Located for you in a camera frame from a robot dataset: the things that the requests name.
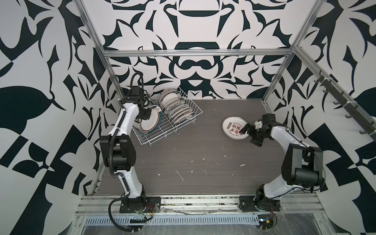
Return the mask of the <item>white plate red characters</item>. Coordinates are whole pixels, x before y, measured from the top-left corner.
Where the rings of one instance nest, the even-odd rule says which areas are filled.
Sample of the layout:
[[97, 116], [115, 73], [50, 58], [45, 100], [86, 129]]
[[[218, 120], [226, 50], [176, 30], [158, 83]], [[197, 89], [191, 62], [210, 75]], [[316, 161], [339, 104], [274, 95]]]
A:
[[227, 117], [222, 123], [223, 133], [232, 140], [240, 141], [249, 137], [249, 134], [240, 133], [240, 130], [247, 124], [247, 122], [240, 117]]

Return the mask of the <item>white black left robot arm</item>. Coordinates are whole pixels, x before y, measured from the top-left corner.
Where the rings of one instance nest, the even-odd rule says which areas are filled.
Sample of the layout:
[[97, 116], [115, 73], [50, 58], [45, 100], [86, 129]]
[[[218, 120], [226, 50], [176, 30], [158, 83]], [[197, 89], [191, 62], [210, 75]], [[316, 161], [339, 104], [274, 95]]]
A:
[[99, 140], [104, 165], [124, 189], [125, 196], [120, 201], [127, 210], [139, 210], [146, 204], [146, 193], [135, 170], [137, 154], [130, 135], [136, 120], [150, 119], [148, 103], [143, 74], [136, 72], [131, 77], [130, 90], [119, 100], [120, 112], [115, 126]]

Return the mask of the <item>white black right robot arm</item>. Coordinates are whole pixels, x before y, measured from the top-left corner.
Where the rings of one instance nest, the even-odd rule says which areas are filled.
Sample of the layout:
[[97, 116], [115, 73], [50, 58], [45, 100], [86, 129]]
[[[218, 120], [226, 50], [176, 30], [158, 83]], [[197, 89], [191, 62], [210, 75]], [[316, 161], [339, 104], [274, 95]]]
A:
[[251, 204], [261, 211], [277, 207], [279, 199], [296, 190], [320, 190], [326, 180], [323, 151], [310, 146], [292, 132], [286, 124], [276, 121], [274, 114], [264, 114], [255, 124], [246, 124], [241, 134], [251, 137], [250, 143], [261, 147], [265, 139], [277, 141], [285, 158], [281, 174], [270, 183], [261, 185]]

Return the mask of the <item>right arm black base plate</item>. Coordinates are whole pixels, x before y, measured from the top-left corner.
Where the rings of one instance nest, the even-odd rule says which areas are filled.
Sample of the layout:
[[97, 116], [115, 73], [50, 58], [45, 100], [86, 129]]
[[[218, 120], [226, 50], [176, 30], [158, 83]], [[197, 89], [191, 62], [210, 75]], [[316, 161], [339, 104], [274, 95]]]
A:
[[239, 209], [243, 212], [279, 212], [281, 209], [280, 201], [257, 196], [240, 196]]

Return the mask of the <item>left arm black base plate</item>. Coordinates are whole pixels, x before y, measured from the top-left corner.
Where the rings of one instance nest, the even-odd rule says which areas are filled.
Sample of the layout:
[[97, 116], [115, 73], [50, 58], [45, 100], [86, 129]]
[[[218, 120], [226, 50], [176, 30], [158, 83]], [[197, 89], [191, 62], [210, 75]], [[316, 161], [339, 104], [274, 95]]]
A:
[[127, 198], [121, 201], [120, 213], [134, 213], [136, 211], [154, 212], [160, 208], [161, 197]]

